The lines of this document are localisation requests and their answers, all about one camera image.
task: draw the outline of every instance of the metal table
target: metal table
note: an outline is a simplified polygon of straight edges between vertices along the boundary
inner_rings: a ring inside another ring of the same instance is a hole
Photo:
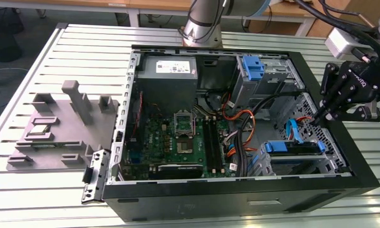
[[[327,62],[338,62],[321,38],[223,33],[226,48],[302,52],[318,79]],[[79,80],[80,92],[122,101],[132,44],[180,45],[172,29],[68,25],[58,28],[0,117],[0,227],[120,226],[106,204],[80,204],[83,171],[8,172],[8,156],[20,139],[34,107],[35,93],[62,94],[66,79]],[[380,180],[380,123],[346,126]],[[351,227],[380,228],[380,188],[345,198],[310,213],[257,217],[206,218],[140,223],[142,227]]]

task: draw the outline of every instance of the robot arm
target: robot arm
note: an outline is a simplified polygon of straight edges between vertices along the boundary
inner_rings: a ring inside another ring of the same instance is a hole
[[[330,7],[319,0],[326,15],[313,8],[305,0],[295,2],[335,29],[326,45],[334,56],[347,60],[339,67],[334,63],[326,66],[321,94],[325,96],[321,109],[314,116],[314,125],[326,120],[380,121],[380,26],[366,20],[363,15]],[[215,48],[222,45],[221,18],[229,16],[261,15],[270,0],[195,0],[190,9],[189,23],[179,30],[186,46]],[[359,16],[373,28],[342,20],[329,10]],[[361,105],[354,113],[347,111]]]
[[[222,16],[261,15],[270,0],[194,0],[186,28],[179,30],[190,47],[222,46]]]
[[[295,1],[335,26],[326,45],[337,58],[349,60],[342,66],[334,63],[326,66],[321,89],[325,98],[313,124],[322,125],[326,120],[380,122],[380,26],[363,32],[334,21],[302,0]],[[354,113],[349,113],[358,104]]]

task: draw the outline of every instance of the ram slot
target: ram slot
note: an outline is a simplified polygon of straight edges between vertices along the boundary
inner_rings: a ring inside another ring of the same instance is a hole
[[[223,168],[223,157],[221,151],[221,141],[219,141],[219,134],[218,134],[215,120],[210,121],[210,133],[211,133],[213,154],[215,157],[215,169],[217,172],[221,172]]]
[[[207,170],[211,171],[215,168],[214,154],[211,148],[211,135],[209,120],[203,120],[203,134],[205,134],[205,150],[207,159]]]

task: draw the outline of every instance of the black cable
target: black cable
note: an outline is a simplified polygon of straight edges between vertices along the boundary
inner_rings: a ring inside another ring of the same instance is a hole
[[[334,27],[342,29],[347,33],[350,33],[354,37],[357,37],[361,41],[365,42],[365,44],[370,45],[375,52],[378,53],[378,58],[375,58],[375,64],[380,66],[380,44],[378,41],[363,31],[361,31],[358,28],[349,26],[345,23],[341,23],[339,21],[330,18],[327,15],[325,15],[321,11],[318,11],[315,8],[313,8],[303,0],[295,0],[295,2],[322,21],[331,24]]]
[[[167,20],[166,24],[160,25],[160,27],[168,25],[168,23],[171,22],[172,17],[174,17],[174,15],[170,17],[170,20]]]
[[[266,99],[263,99],[258,105],[254,107],[253,109],[253,113],[254,115],[261,111],[261,109],[274,100],[277,99],[278,97],[282,97],[282,96],[298,96],[301,95],[302,92],[301,91],[293,91],[293,92],[283,92],[283,93],[279,93],[279,94],[274,94],[271,96],[269,96]],[[237,137],[237,140],[235,140],[235,148],[237,148],[237,153],[239,154],[239,156],[245,156],[245,159],[241,161],[243,162],[246,165],[246,167],[243,167],[243,171],[242,171],[242,175],[247,176],[247,154],[246,154],[246,149],[243,147],[243,139],[242,139],[242,132],[243,132],[243,129],[246,128],[247,126],[247,123],[249,121],[251,120],[251,118],[247,118],[245,119],[243,123],[242,123],[242,126],[241,126],[241,131],[238,132],[238,137]]]
[[[238,155],[238,167],[237,167],[237,177],[243,176],[243,155],[242,155],[242,148],[239,143],[239,134],[235,135],[235,151]]]
[[[116,22],[118,22],[119,26],[122,26],[126,23],[127,19],[130,18],[130,15],[127,14],[127,16],[122,22],[119,21],[119,18],[120,18],[119,13],[114,13],[114,15],[115,15]]]
[[[349,15],[354,15],[354,16],[359,16],[361,13],[358,12],[353,12],[353,11],[346,11],[346,10],[342,10],[342,9],[338,9],[338,8],[334,8],[331,7],[327,3],[326,3],[326,0],[323,0],[325,4],[322,3],[322,5],[329,9],[331,10],[333,12],[337,12],[337,13],[342,13],[342,14],[349,14]]]
[[[214,111],[215,114],[218,114],[218,112],[222,111],[222,109],[217,110],[213,105],[211,105],[211,102],[209,101],[209,98],[210,98],[210,93],[214,93],[214,92],[226,92],[229,91],[229,88],[226,89],[210,89],[206,91],[205,93],[205,101],[206,101],[206,104],[209,106],[209,108]]]
[[[160,18],[162,15],[154,16],[152,14],[148,14],[152,18]]]
[[[269,6],[269,9],[270,9],[270,12],[269,12],[269,19],[267,19],[267,23],[266,23],[266,27],[263,28],[263,30],[261,30],[259,32],[257,32],[257,34],[258,33],[263,33],[266,30],[267,30],[267,28],[271,26],[271,24],[273,24],[273,7],[271,6]]]
[[[355,23],[355,22],[351,22],[351,21],[349,21],[349,20],[345,20],[345,19],[341,19],[341,18],[335,17],[335,16],[330,13],[329,8],[326,7],[326,6],[327,6],[326,0],[319,0],[319,3],[323,5],[323,10],[325,10],[326,15],[327,15],[329,17],[331,17],[333,19],[338,20],[338,21],[342,22],[342,23],[346,23],[346,24],[349,24],[349,25],[361,27],[363,30],[369,30],[369,27],[367,27],[366,25],[359,24],[359,23]]]
[[[146,14],[147,18],[150,19],[150,21],[155,24],[158,24],[159,28],[163,28],[163,26],[166,26],[170,22],[171,22],[171,19],[174,17],[174,15],[170,17],[170,19],[167,20],[167,22],[164,24],[159,24],[154,19],[152,19],[152,16],[150,14]]]

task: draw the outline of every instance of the metal bracket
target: metal bracket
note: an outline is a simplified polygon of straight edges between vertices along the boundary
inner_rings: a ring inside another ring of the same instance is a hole
[[[374,100],[370,103],[366,103],[366,107],[370,109],[371,119],[378,119],[378,102]]]
[[[111,150],[103,149],[94,153],[90,166],[86,169],[83,181],[86,182],[82,204],[103,203],[103,189],[107,182],[107,169]]]

